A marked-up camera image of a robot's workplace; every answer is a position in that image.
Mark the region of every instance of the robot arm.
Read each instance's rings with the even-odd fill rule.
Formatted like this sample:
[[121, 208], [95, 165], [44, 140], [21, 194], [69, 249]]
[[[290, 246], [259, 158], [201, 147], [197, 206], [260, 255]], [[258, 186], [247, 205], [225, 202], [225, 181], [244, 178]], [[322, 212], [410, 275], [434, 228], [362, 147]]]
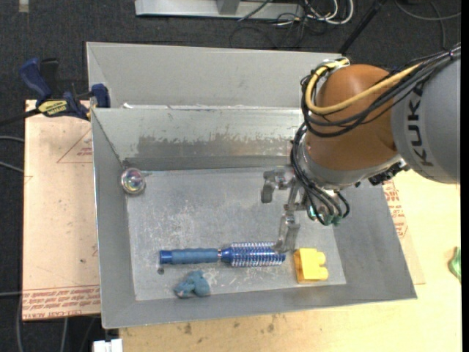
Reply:
[[456, 45], [392, 73], [337, 59], [305, 77], [305, 121], [290, 156], [293, 202], [285, 207], [292, 229], [282, 218], [277, 249], [294, 249], [293, 208], [338, 224], [350, 212], [340, 191], [362, 180], [377, 185], [411, 168], [431, 180], [459, 183], [460, 68]]

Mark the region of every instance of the yellow toy block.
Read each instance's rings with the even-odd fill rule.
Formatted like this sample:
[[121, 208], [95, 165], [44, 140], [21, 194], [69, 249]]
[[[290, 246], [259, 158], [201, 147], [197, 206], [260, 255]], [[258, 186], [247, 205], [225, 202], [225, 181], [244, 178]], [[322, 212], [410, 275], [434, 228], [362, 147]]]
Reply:
[[298, 283], [326, 280], [329, 277], [325, 264], [325, 254], [313, 248], [299, 248], [293, 254]]

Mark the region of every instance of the cable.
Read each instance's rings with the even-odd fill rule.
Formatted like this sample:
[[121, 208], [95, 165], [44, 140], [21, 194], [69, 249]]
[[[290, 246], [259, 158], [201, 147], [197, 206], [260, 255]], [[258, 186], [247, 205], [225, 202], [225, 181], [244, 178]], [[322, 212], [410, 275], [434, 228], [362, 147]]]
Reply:
[[18, 301], [18, 310], [16, 312], [16, 343], [18, 344], [19, 352], [24, 352], [23, 339], [21, 338], [21, 310], [23, 306], [23, 296], [20, 296]]
[[24, 143], [24, 139], [19, 138], [19, 137], [13, 137], [13, 136], [0, 136], [0, 140], [17, 141], [17, 142]]
[[3, 293], [0, 293], [0, 297], [10, 297], [10, 296], [18, 296], [18, 295], [21, 295], [22, 292], [18, 292], [18, 291], [15, 291], [15, 292], [3, 292]]
[[353, 0], [346, 0], [346, 6], [348, 5], [349, 12], [348, 12], [347, 17], [342, 18], [340, 21], [334, 20], [334, 18], [336, 18], [336, 16], [339, 13], [339, 3], [337, 0], [331, 0], [331, 1], [333, 2], [333, 6], [334, 6], [333, 12], [332, 13], [329, 12], [325, 15], [321, 15], [317, 12], [316, 9], [312, 7], [312, 3], [309, 0], [303, 0], [303, 3], [306, 5], [306, 7], [304, 7], [305, 15], [312, 20], [323, 21], [331, 25], [343, 25], [347, 23], [348, 21], [350, 21], [354, 13]]
[[62, 341], [60, 342], [60, 352], [65, 351], [65, 341], [67, 340], [68, 317], [64, 320], [64, 330], [62, 332]]
[[350, 204], [349, 202], [345, 199], [344, 196], [342, 196], [340, 191], [336, 191], [337, 197], [340, 198], [340, 200], [344, 203], [346, 211], [345, 214], [342, 216], [342, 218], [345, 218], [347, 215], [350, 213]]
[[267, 4], [269, 4], [272, 0], [265, 0], [262, 4], [260, 4], [255, 10], [253, 10], [252, 12], [248, 13], [247, 15], [245, 15], [244, 17], [240, 18], [237, 22], [241, 22], [241, 21], [244, 21], [244, 20], [247, 20], [249, 18], [251, 18], [253, 15], [255, 15], [256, 13], [258, 13], [263, 7], [265, 7]]
[[351, 106], [352, 104], [358, 102], [359, 100], [361, 100], [363, 98], [366, 98], [367, 96], [369, 96], [369, 95], [371, 95], [375, 92], [379, 92], [381, 89], [384, 89], [385, 87], [392, 87], [397, 82], [402, 80], [404, 77], [406, 77], [410, 73], [412, 73], [419, 65], [420, 64], [413, 65], [412, 67], [409, 67], [409, 68], [407, 68], [407, 69], [405, 69], [405, 70], [403, 70], [403, 71], [401, 71], [397, 74], [394, 74], [391, 77], [388, 77], [388, 78], [382, 80], [378, 84], [375, 84], [374, 86], [366, 89], [365, 91], [363, 91], [363, 92], [361, 92], [357, 95], [352, 96], [351, 98], [348, 98], [348, 99], [344, 100], [341, 103], [337, 103], [337, 104], [335, 104], [333, 106], [329, 106], [329, 107], [318, 107], [318, 106], [315, 106], [311, 102], [311, 91], [313, 89], [313, 86], [316, 84], [317, 79], [319, 78], [319, 76], [322, 73], [324, 73], [325, 70], [327, 70], [326, 67], [322, 67], [316, 73], [314, 73], [313, 77], [311, 78], [310, 82], [308, 83], [308, 86], [306, 87], [306, 94], [305, 94], [306, 105], [308, 106], [308, 109], [311, 112], [313, 112], [314, 114], [319, 114], [319, 115], [330, 114], [330, 113], [341, 111], [341, 110], [346, 109], [347, 107]]
[[[437, 14], [439, 18], [441, 18], [440, 11], [438, 10], [437, 6], [430, 2], [430, 5], [432, 6], [433, 10]], [[441, 48], [446, 50], [446, 30], [445, 30], [445, 24], [443, 20], [440, 19], [440, 27], [441, 27]]]
[[81, 346], [80, 346], [80, 349], [78, 350], [78, 352], [84, 352], [86, 342], [88, 342], [89, 333], [91, 332], [91, 329], [92, 329], [93, 325], [95, 324], [96, 320], [97, 320], [97, 318], [95, 318], [95, 317], [93, 317], [91, 319], [91, 322], [89, 323], [88, 328], [85, 331], [85, 335], [83, 336], [83, 341], [81, 342]]
[[454, 13], [453, 15], [447, 15], [446, 17], [424, 17], [421, 15], [414, 15], [413, 13], [409, 12], [401, 4], [399, 4], [397, 0], [394, 0], [394, 3], [406, 15], [409, 15], [410, 17], [414, 17], [414, 18], [417, 18], [419, 20], [424, 20], [424, 21], [444, 21], [444, 20], [450, 20], [452, 18], [459, 17], [461, 15], [461, 12], [458, 12], [458, 13]]
[[[394, 87], [389, 88], [386, 90], [380, 97], [378, 97], [368, 108], [364, 109], [363, 111], [358, 112], [357, 114], [354, 114], [350, 117], [337, 120], [337, 121], [330, 121], [324, 118], [324, 115], [322, 118], [324, 120], [317, 120], [314, 119], [312, 116], [310, 116], [310, 111], [308, 110], [306, 103], [305, 103], [305, 84], [309, 81], [309, 76], [304, 78], [301, 81], [302, 87], [303, 87], [303, 97], [301, 101], [301, 108], [303, 111], [303, 116], [305, 119], [305, 122], [308, 123], [308, 129], [312, 132], [317, 134], [318, 136], [326, 136], [326, 137], [333, 137], [333, 136], [339, 136], [340, 134], [346, 133], [347, 131], [351, 130], [352, 128], [358, 126], [359, 124], [365, 124], [368, 123], [369, 121], [364, 121], [364, 119], [374, 110], [380, 108], [384, 104], [386, 104], [390, 99], [398, 95], [399, 93], [403, 92], [405, 89], [407, 89], [410, 85], [414, 85], [415, 83], [423, 83], [425, 82], [435, 70], [437, 70], [439, 67], [443, 66], [446, 62], [451, 61], [453, 58], [460, 56], [460, 50], [461, 46], [460, 43], [457, 43], [455, 46], [450, 51], [442, 51], [436, 54], [433, 54], [431, 56], [425, 56], [420, 59], [414, 59], [409, 64], [406, 66], [408, 67], [411, 64], [414, 64], [416, 62], [421, 63], [419, 66], [419, 69], [411, 76], [408, 76], [404, 81], [401, 81], [399, 84], [397, 84]], [[398, 103], [401, 101], [405, 96], [408, 95], [409, 92], [412, 91], [412, 89], [408, 90], [406, 95], [401, 97], [398, 101], [395, 103]], [[319, 126], [335, 126], [335, 127], [343, 127], [343, 124], [348, 124], [350, 125], [345, 125], [343, 130], [340, 131], [335, 131], [333, 133], [321, 133], [315, 131], [311, 124], [319, 125]]]
[[[311, 182], [303, 173], [301, 168], [298, 164], [298, 146], [300, 144], [301, 139], [303, 138], [304, 133], [306, 132], [306, 124], [303, 123], [297, 133], [295, 134], [295, 138], [292, 143], [292, 150], [290, 152], [290, 162], [295, 172], [295, 176], [300, 181], [301, 185], [303, 186], [306, 196], [309, 199], [310, 205], [313, 208], [314, 215], [316, 216], [317, 220], [323, 225], [329, 225], [331, 222], [335, 223], [337, 218], [343, 218], [342, 211], [340, 205], [334, 200], [327, 192], [323, 191], [322, 189], [318, 188], [316, 184]], [[329, 212], [328, 220], [324, 220], [321, 217], [320, 213], [317, 212], [316, 205], [314, 204], [314, 198], [318, 199], [327, 209]], [[308, 217], [310, 219], [313, 218], [311, 213], [308, 209], [306, 209]]]
[[4, 163], [3, 161], [0, 161], [0, 166], [3, 166], [3, 167], [6, 167], [6, 168], [9, 168], [9, 169], [12, 169], [13, 171], [17, 171], [17, 172], [20, 172], [20, 173], [24, 173], [24, 171], [23, 171], [21, 168], [12, 166], [11, 164], [8, 164], [8, 163]]

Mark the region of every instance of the blue clamp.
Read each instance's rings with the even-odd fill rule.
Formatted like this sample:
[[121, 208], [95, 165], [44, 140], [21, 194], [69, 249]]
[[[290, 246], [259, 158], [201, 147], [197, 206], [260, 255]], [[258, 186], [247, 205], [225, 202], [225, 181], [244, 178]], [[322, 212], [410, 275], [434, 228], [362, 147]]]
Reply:
[[[41, 75], [37, 58], [32, 58], [23, 64], [20, 68], [20, 77], [30, 89], [39, 94], [36, 109], [45, 116], [69, 116], [89, 120], [90, 109], [81, 104], [74, 93], [66, 91], [61, 98], [52, 98], [51, 88]], [[95, 107], [109, 108], [111, 106], [108, 90], [103, 84], [93, 85], [91, 91], [84, 96], [94, 97], [95, 104], [93, 106]]]

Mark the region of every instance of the metal stand base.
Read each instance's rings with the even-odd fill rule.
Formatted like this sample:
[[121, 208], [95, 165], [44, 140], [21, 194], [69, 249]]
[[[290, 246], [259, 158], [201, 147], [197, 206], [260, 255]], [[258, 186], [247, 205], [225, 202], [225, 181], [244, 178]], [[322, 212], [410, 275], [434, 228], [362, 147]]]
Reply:
[[[261, 3], [241, 1], [235, 13], [220, 14], [217, 0], [136, 0], [136, 15], [242, 18], [255, 10]], [[275, 20], [281, 14], [298, 13], [297, 4], [269, 3], [251, 19]]]

